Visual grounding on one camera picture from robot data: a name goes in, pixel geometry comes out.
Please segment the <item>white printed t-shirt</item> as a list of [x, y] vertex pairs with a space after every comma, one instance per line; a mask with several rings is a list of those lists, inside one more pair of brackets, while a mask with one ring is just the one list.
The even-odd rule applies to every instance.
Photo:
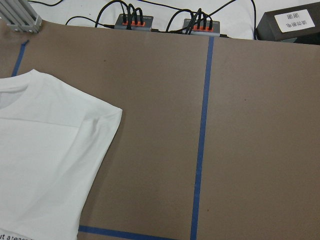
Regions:
[[122, 110], [36, 70], [0, 81], [0, 237], [75, 240]]

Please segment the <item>far orange usb hub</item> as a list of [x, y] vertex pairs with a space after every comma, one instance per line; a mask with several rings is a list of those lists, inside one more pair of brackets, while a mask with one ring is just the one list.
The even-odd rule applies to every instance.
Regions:
[[[150, 32], [152, 30], [153, 20], [153, 16], [144, 15], [142, 20], [140, 15], [137, 15], [137, 17], [133, 16], [131, 18], [130, 29], [133, 31]], [[128, 30], [128, 15], [121, 13], [115, 22], [114, 28], [118, 30]]]

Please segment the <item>orange usb hub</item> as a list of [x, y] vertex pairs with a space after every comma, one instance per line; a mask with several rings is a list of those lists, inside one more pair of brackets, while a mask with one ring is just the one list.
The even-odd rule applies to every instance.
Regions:
[[220, 22], [215, 20], [208, 19], [205, 24], [203, 21], [200, 24], [195, 24], [190, 33], [191, 35], [199, 36], [211, 36], [219, 37], [220, 36]]
[[[150, 32], [152, 30], [153, 20], [153, 16], [144, 15], [142, 20], [140, 15], [137, 15], [137, 17], [133, 16], [131, 18], [130, 29], [133, 31]], [[128, 30], [128, 15], [121, 13], [115, 22], [114, 28], [118, 30]]]

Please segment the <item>near orange usb hub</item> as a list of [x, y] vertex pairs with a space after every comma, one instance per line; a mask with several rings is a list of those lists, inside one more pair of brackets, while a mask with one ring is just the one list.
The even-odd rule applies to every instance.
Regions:
[[211, 36], [219, 37], [220, 36], [220, 22], [215, 20], [208, 19], [205, 24], [203, 21], [200, 24], [195, 24], [190, 33], [191, 35], [199, 36]]

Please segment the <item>black labelled box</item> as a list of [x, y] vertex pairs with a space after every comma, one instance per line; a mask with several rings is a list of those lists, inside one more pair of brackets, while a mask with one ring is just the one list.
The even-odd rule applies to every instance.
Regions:
[[297, 44], [320, 44], [320, 11], [318, 9], [265, 12], [256, 29], [262, 41]]

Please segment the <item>aluminium frame post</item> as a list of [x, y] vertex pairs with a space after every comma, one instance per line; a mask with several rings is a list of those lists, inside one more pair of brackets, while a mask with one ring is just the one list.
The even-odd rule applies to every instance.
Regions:
[[0, 18], [15, 32], [38, 33], [42, 26], [27, 0], [0, 0]]

